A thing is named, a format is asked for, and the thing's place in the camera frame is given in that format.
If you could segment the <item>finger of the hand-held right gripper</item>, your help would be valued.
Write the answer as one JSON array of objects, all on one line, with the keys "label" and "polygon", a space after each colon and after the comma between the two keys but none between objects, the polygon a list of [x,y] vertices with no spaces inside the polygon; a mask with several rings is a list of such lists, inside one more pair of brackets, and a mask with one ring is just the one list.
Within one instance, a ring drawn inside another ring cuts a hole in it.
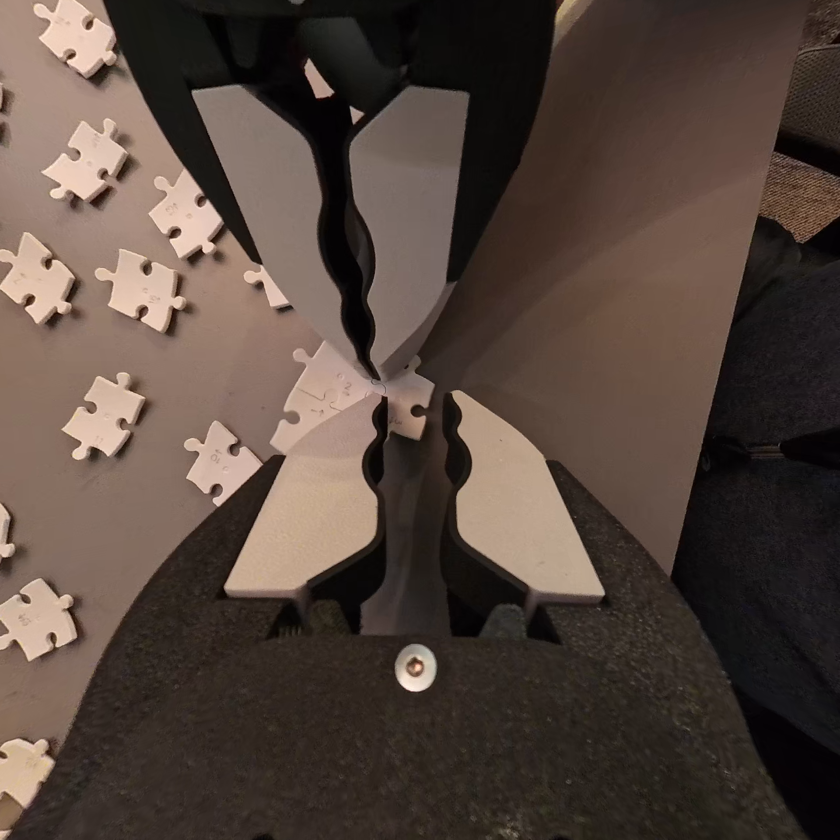
[{"label": "finger of the hand-held right gripper", "polygon": [[452,294],[448,262],[469,94],[405,87],[350,141],[353,199],[373,246],[366,301],[384,382],[423,346]]},{"label": "finger of the hand-held right gripper", "polygon": [[246,86],[192,97],[260,264],[321,339],[377,378],[366,347],[369,315],[361,294],[347,288],[354,271],[328,252],[331,195],[312,134]]}]

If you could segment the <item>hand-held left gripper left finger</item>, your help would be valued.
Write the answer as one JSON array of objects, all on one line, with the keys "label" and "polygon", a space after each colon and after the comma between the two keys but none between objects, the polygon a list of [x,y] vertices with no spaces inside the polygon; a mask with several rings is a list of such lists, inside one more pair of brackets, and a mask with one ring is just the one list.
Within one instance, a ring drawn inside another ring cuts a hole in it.
[{"label": "hand-held left gripper left finger", "polygon": [[363,399],[295,443],[283,460],[224,593],[332,600],[358,612],[385,578],[386,399]]}]

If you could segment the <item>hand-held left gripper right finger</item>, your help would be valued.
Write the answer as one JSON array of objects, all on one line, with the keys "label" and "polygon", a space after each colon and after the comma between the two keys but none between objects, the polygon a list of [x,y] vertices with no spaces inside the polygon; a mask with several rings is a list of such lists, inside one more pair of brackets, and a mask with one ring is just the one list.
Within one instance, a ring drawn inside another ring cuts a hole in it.
[{"label": "hand-held left gripper right finger", "polygon": [[604,586],[547,459],[462,391],[444,397],[444,582],[469,613],[601,604]]}]

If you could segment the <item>scatter of white puzzle pieces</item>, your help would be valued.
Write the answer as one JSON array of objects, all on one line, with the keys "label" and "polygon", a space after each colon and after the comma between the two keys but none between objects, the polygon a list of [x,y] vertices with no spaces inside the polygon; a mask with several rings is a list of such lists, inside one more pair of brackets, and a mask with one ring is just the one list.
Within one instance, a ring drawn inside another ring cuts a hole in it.
[{"label": "scatter of white puzzle pieces", "polygon": [[2,2],[2,251],[37,240],[73,279],[37,323],[2,293],[1,498],[16,552],[2,602],[36,579],[74,599],[77,638],[1,653],[2,737],[57,756],[104,648],[145,583],[216,507],[186,474],[213,421],[261,459],[278,419],[275,364],[299,319],[244,280],[223,230],[182,259],[149,211],[182,163],[124,58],[87,79],[39,40],[34,2]]}]

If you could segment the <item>person's dark trousers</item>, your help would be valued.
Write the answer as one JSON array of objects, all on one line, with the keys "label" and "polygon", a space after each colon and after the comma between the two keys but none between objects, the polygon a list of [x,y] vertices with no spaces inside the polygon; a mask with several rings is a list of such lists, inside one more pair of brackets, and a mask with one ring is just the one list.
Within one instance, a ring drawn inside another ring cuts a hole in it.
[{"label": "person's dark trousers", "polygon": [[755,457],[838,428],[838,259],[759,217],[672,578],[809,838],[838,838],[838,469]]}]

